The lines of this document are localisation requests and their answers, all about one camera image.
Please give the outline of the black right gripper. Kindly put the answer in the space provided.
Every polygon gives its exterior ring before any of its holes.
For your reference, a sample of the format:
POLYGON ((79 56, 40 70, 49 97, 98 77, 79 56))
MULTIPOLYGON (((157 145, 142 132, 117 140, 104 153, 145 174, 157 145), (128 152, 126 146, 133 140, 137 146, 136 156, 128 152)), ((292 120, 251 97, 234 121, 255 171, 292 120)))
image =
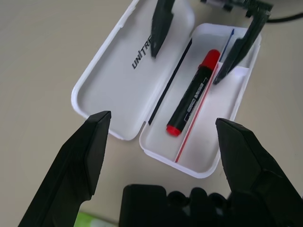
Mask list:
POLYGON ((220 83, 248 54, 265 23, 269 21, 272 4, 260 0, 202 0, 204 4, 222 8, 231 12, 234 7, 246 10, 247 18, 261 17, 265 21, 252 21, 243 38, 238 38, 228 53, 223 65, 214 79, 214 84, 220 83))

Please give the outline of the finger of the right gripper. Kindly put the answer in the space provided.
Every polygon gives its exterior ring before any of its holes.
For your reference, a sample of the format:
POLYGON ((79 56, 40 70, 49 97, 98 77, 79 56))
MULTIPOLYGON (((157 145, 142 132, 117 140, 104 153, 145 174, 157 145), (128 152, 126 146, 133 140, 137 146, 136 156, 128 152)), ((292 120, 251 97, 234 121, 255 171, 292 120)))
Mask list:
POLYGON ((151 56, 156 58, 173 20, 174 0, 158 0, 151 22, 151 56))

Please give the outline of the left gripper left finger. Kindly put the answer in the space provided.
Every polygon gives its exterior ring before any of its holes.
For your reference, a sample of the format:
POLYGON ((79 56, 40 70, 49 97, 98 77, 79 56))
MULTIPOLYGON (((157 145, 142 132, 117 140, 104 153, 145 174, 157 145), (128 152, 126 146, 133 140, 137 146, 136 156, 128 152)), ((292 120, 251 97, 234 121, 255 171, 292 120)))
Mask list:
POLYGON ((62 145, 19 226, 74 226, 81 204, 95 194, 110 120, 110 111, 91 115, 62 145))

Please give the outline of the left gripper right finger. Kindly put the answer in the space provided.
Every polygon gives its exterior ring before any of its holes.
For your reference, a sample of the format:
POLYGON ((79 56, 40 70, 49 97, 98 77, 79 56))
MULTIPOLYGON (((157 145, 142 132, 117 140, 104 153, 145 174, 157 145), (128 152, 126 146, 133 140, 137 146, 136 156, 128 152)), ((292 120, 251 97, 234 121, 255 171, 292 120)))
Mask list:
POLYGON ((215 122, 231 189, 229 226, 301 227, 303 199, 255 134, 227 119, 215 122))

